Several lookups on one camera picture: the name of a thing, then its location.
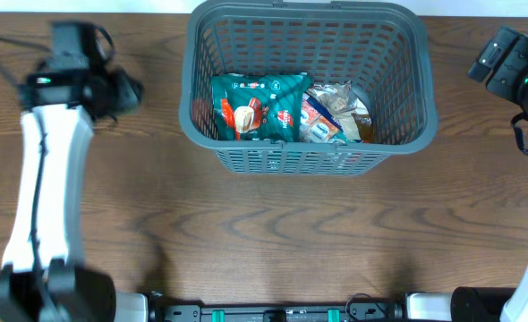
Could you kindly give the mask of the green Nescafe coffee bag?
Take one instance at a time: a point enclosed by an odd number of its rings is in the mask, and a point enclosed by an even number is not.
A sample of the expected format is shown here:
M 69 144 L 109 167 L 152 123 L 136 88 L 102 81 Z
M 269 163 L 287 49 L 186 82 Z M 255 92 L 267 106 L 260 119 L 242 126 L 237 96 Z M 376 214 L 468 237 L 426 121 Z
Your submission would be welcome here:
M 305 73 L 249 76 L 228 73 L 211 79 L 221 140 L 299 139 L 302 98 L 312 79 Z

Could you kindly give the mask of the brown white snack pouch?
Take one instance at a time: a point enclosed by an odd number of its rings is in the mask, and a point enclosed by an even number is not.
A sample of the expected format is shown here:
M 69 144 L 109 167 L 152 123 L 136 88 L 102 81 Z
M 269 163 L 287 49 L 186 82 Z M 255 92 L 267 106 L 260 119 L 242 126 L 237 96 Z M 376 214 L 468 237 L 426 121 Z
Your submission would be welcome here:
M 345 84 L 314 84 L 306 90 L 316 98 L 342 125 L 345 134 L 360 136 L 362 142 L 371 143 L 373 129 L 368 111 L 367 94 L 350 81 Z

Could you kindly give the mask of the Kleenex tissue multipack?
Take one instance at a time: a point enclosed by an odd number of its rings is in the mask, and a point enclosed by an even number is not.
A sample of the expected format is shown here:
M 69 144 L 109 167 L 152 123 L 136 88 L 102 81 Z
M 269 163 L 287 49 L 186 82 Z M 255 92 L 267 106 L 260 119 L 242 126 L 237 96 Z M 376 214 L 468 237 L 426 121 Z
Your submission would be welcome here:
M 360 143 L 360 136 L 349 138 L 340 122 L 314 97 L 302 95 L 299 141 L 305 143 Z

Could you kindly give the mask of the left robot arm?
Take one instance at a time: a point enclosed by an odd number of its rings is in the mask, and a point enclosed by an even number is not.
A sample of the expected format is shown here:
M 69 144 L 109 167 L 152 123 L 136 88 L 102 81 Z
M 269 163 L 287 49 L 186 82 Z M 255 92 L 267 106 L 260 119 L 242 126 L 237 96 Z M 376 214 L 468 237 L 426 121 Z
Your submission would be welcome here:
M 115 46 L 100 26 L 56 21 L 49 57 L 15 89 L 23 159 L 18 206 L 0 268 L 3 321 L 150 321 L 149 298 L 118 292 L 84 264 L 81 191 L 95 122 L 142 101 L 141 83 L 109 70 Z

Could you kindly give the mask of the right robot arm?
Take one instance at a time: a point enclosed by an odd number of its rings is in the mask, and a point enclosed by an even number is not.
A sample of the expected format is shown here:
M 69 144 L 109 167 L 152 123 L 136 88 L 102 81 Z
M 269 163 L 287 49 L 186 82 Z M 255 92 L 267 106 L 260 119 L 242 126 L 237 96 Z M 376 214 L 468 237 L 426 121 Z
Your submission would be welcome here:
M 518 106 L 509 126 L 528 157 L 528 35 L 499 28 L 475 58 L 468 78 Z M 513 286 L 458 286 L 451 292 L 408 292 L 387 306 L 388 321 L 528 321 L 528 259 Z

